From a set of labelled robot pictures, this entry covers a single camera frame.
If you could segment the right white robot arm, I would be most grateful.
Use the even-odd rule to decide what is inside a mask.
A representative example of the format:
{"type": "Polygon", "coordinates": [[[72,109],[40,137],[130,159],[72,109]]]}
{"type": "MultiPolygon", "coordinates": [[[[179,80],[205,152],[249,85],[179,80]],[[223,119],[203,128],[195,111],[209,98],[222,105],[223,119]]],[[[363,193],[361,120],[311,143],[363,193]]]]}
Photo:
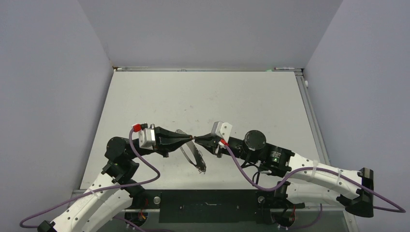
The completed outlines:
{"type": "Polygon", "coordinates": [[[307,185],[285,182],[285,188],[275,190],[273,200],[280,207],[289,203],[325,203],[344,207],[355,216],[374,216],[372,169],[351,171],[328,166],[269,144],[258,130],[248,131],[243,139],[210,133],[196,137],[195,142],[217,157],[228,154],[226,147],[229,147],[236,158],[258,163],[258,170],[267,175],[308,182],[307,185]]]}

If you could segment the large silver keyring with keys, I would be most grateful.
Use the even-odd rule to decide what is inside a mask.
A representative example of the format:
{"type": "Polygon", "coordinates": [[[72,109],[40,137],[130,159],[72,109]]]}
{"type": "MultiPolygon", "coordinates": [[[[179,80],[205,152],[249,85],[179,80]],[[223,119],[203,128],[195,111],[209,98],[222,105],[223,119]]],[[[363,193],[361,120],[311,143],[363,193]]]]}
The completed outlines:
{"type": "Polygon", "coordinates": [[[185,143],[179,149],[188,163],[195,167],[200,174],[206,173],[206,163],[201,151],[195,145],[194,140],[185,143]]]}

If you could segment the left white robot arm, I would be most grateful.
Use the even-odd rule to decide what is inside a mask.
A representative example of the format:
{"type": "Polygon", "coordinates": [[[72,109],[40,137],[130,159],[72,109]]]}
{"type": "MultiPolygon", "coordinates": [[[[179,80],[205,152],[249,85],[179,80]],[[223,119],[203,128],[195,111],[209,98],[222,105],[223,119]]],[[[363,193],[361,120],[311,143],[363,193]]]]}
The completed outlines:
{"type": "Polygon", "coordinates": [[[144,155],[153,153],[167,158],[192,135],[177,133],[148,124],[135,124],[128,138],[113,137],[106,146],[107,164],[89,188],[81,195],[66,200],[52,210],[70,203],[61,215],[43,221],[36,227],[39,232],[94,232],[119,211],[138,208],[144,201],[143,185],[158,180],[160,171],[144,155]]]}

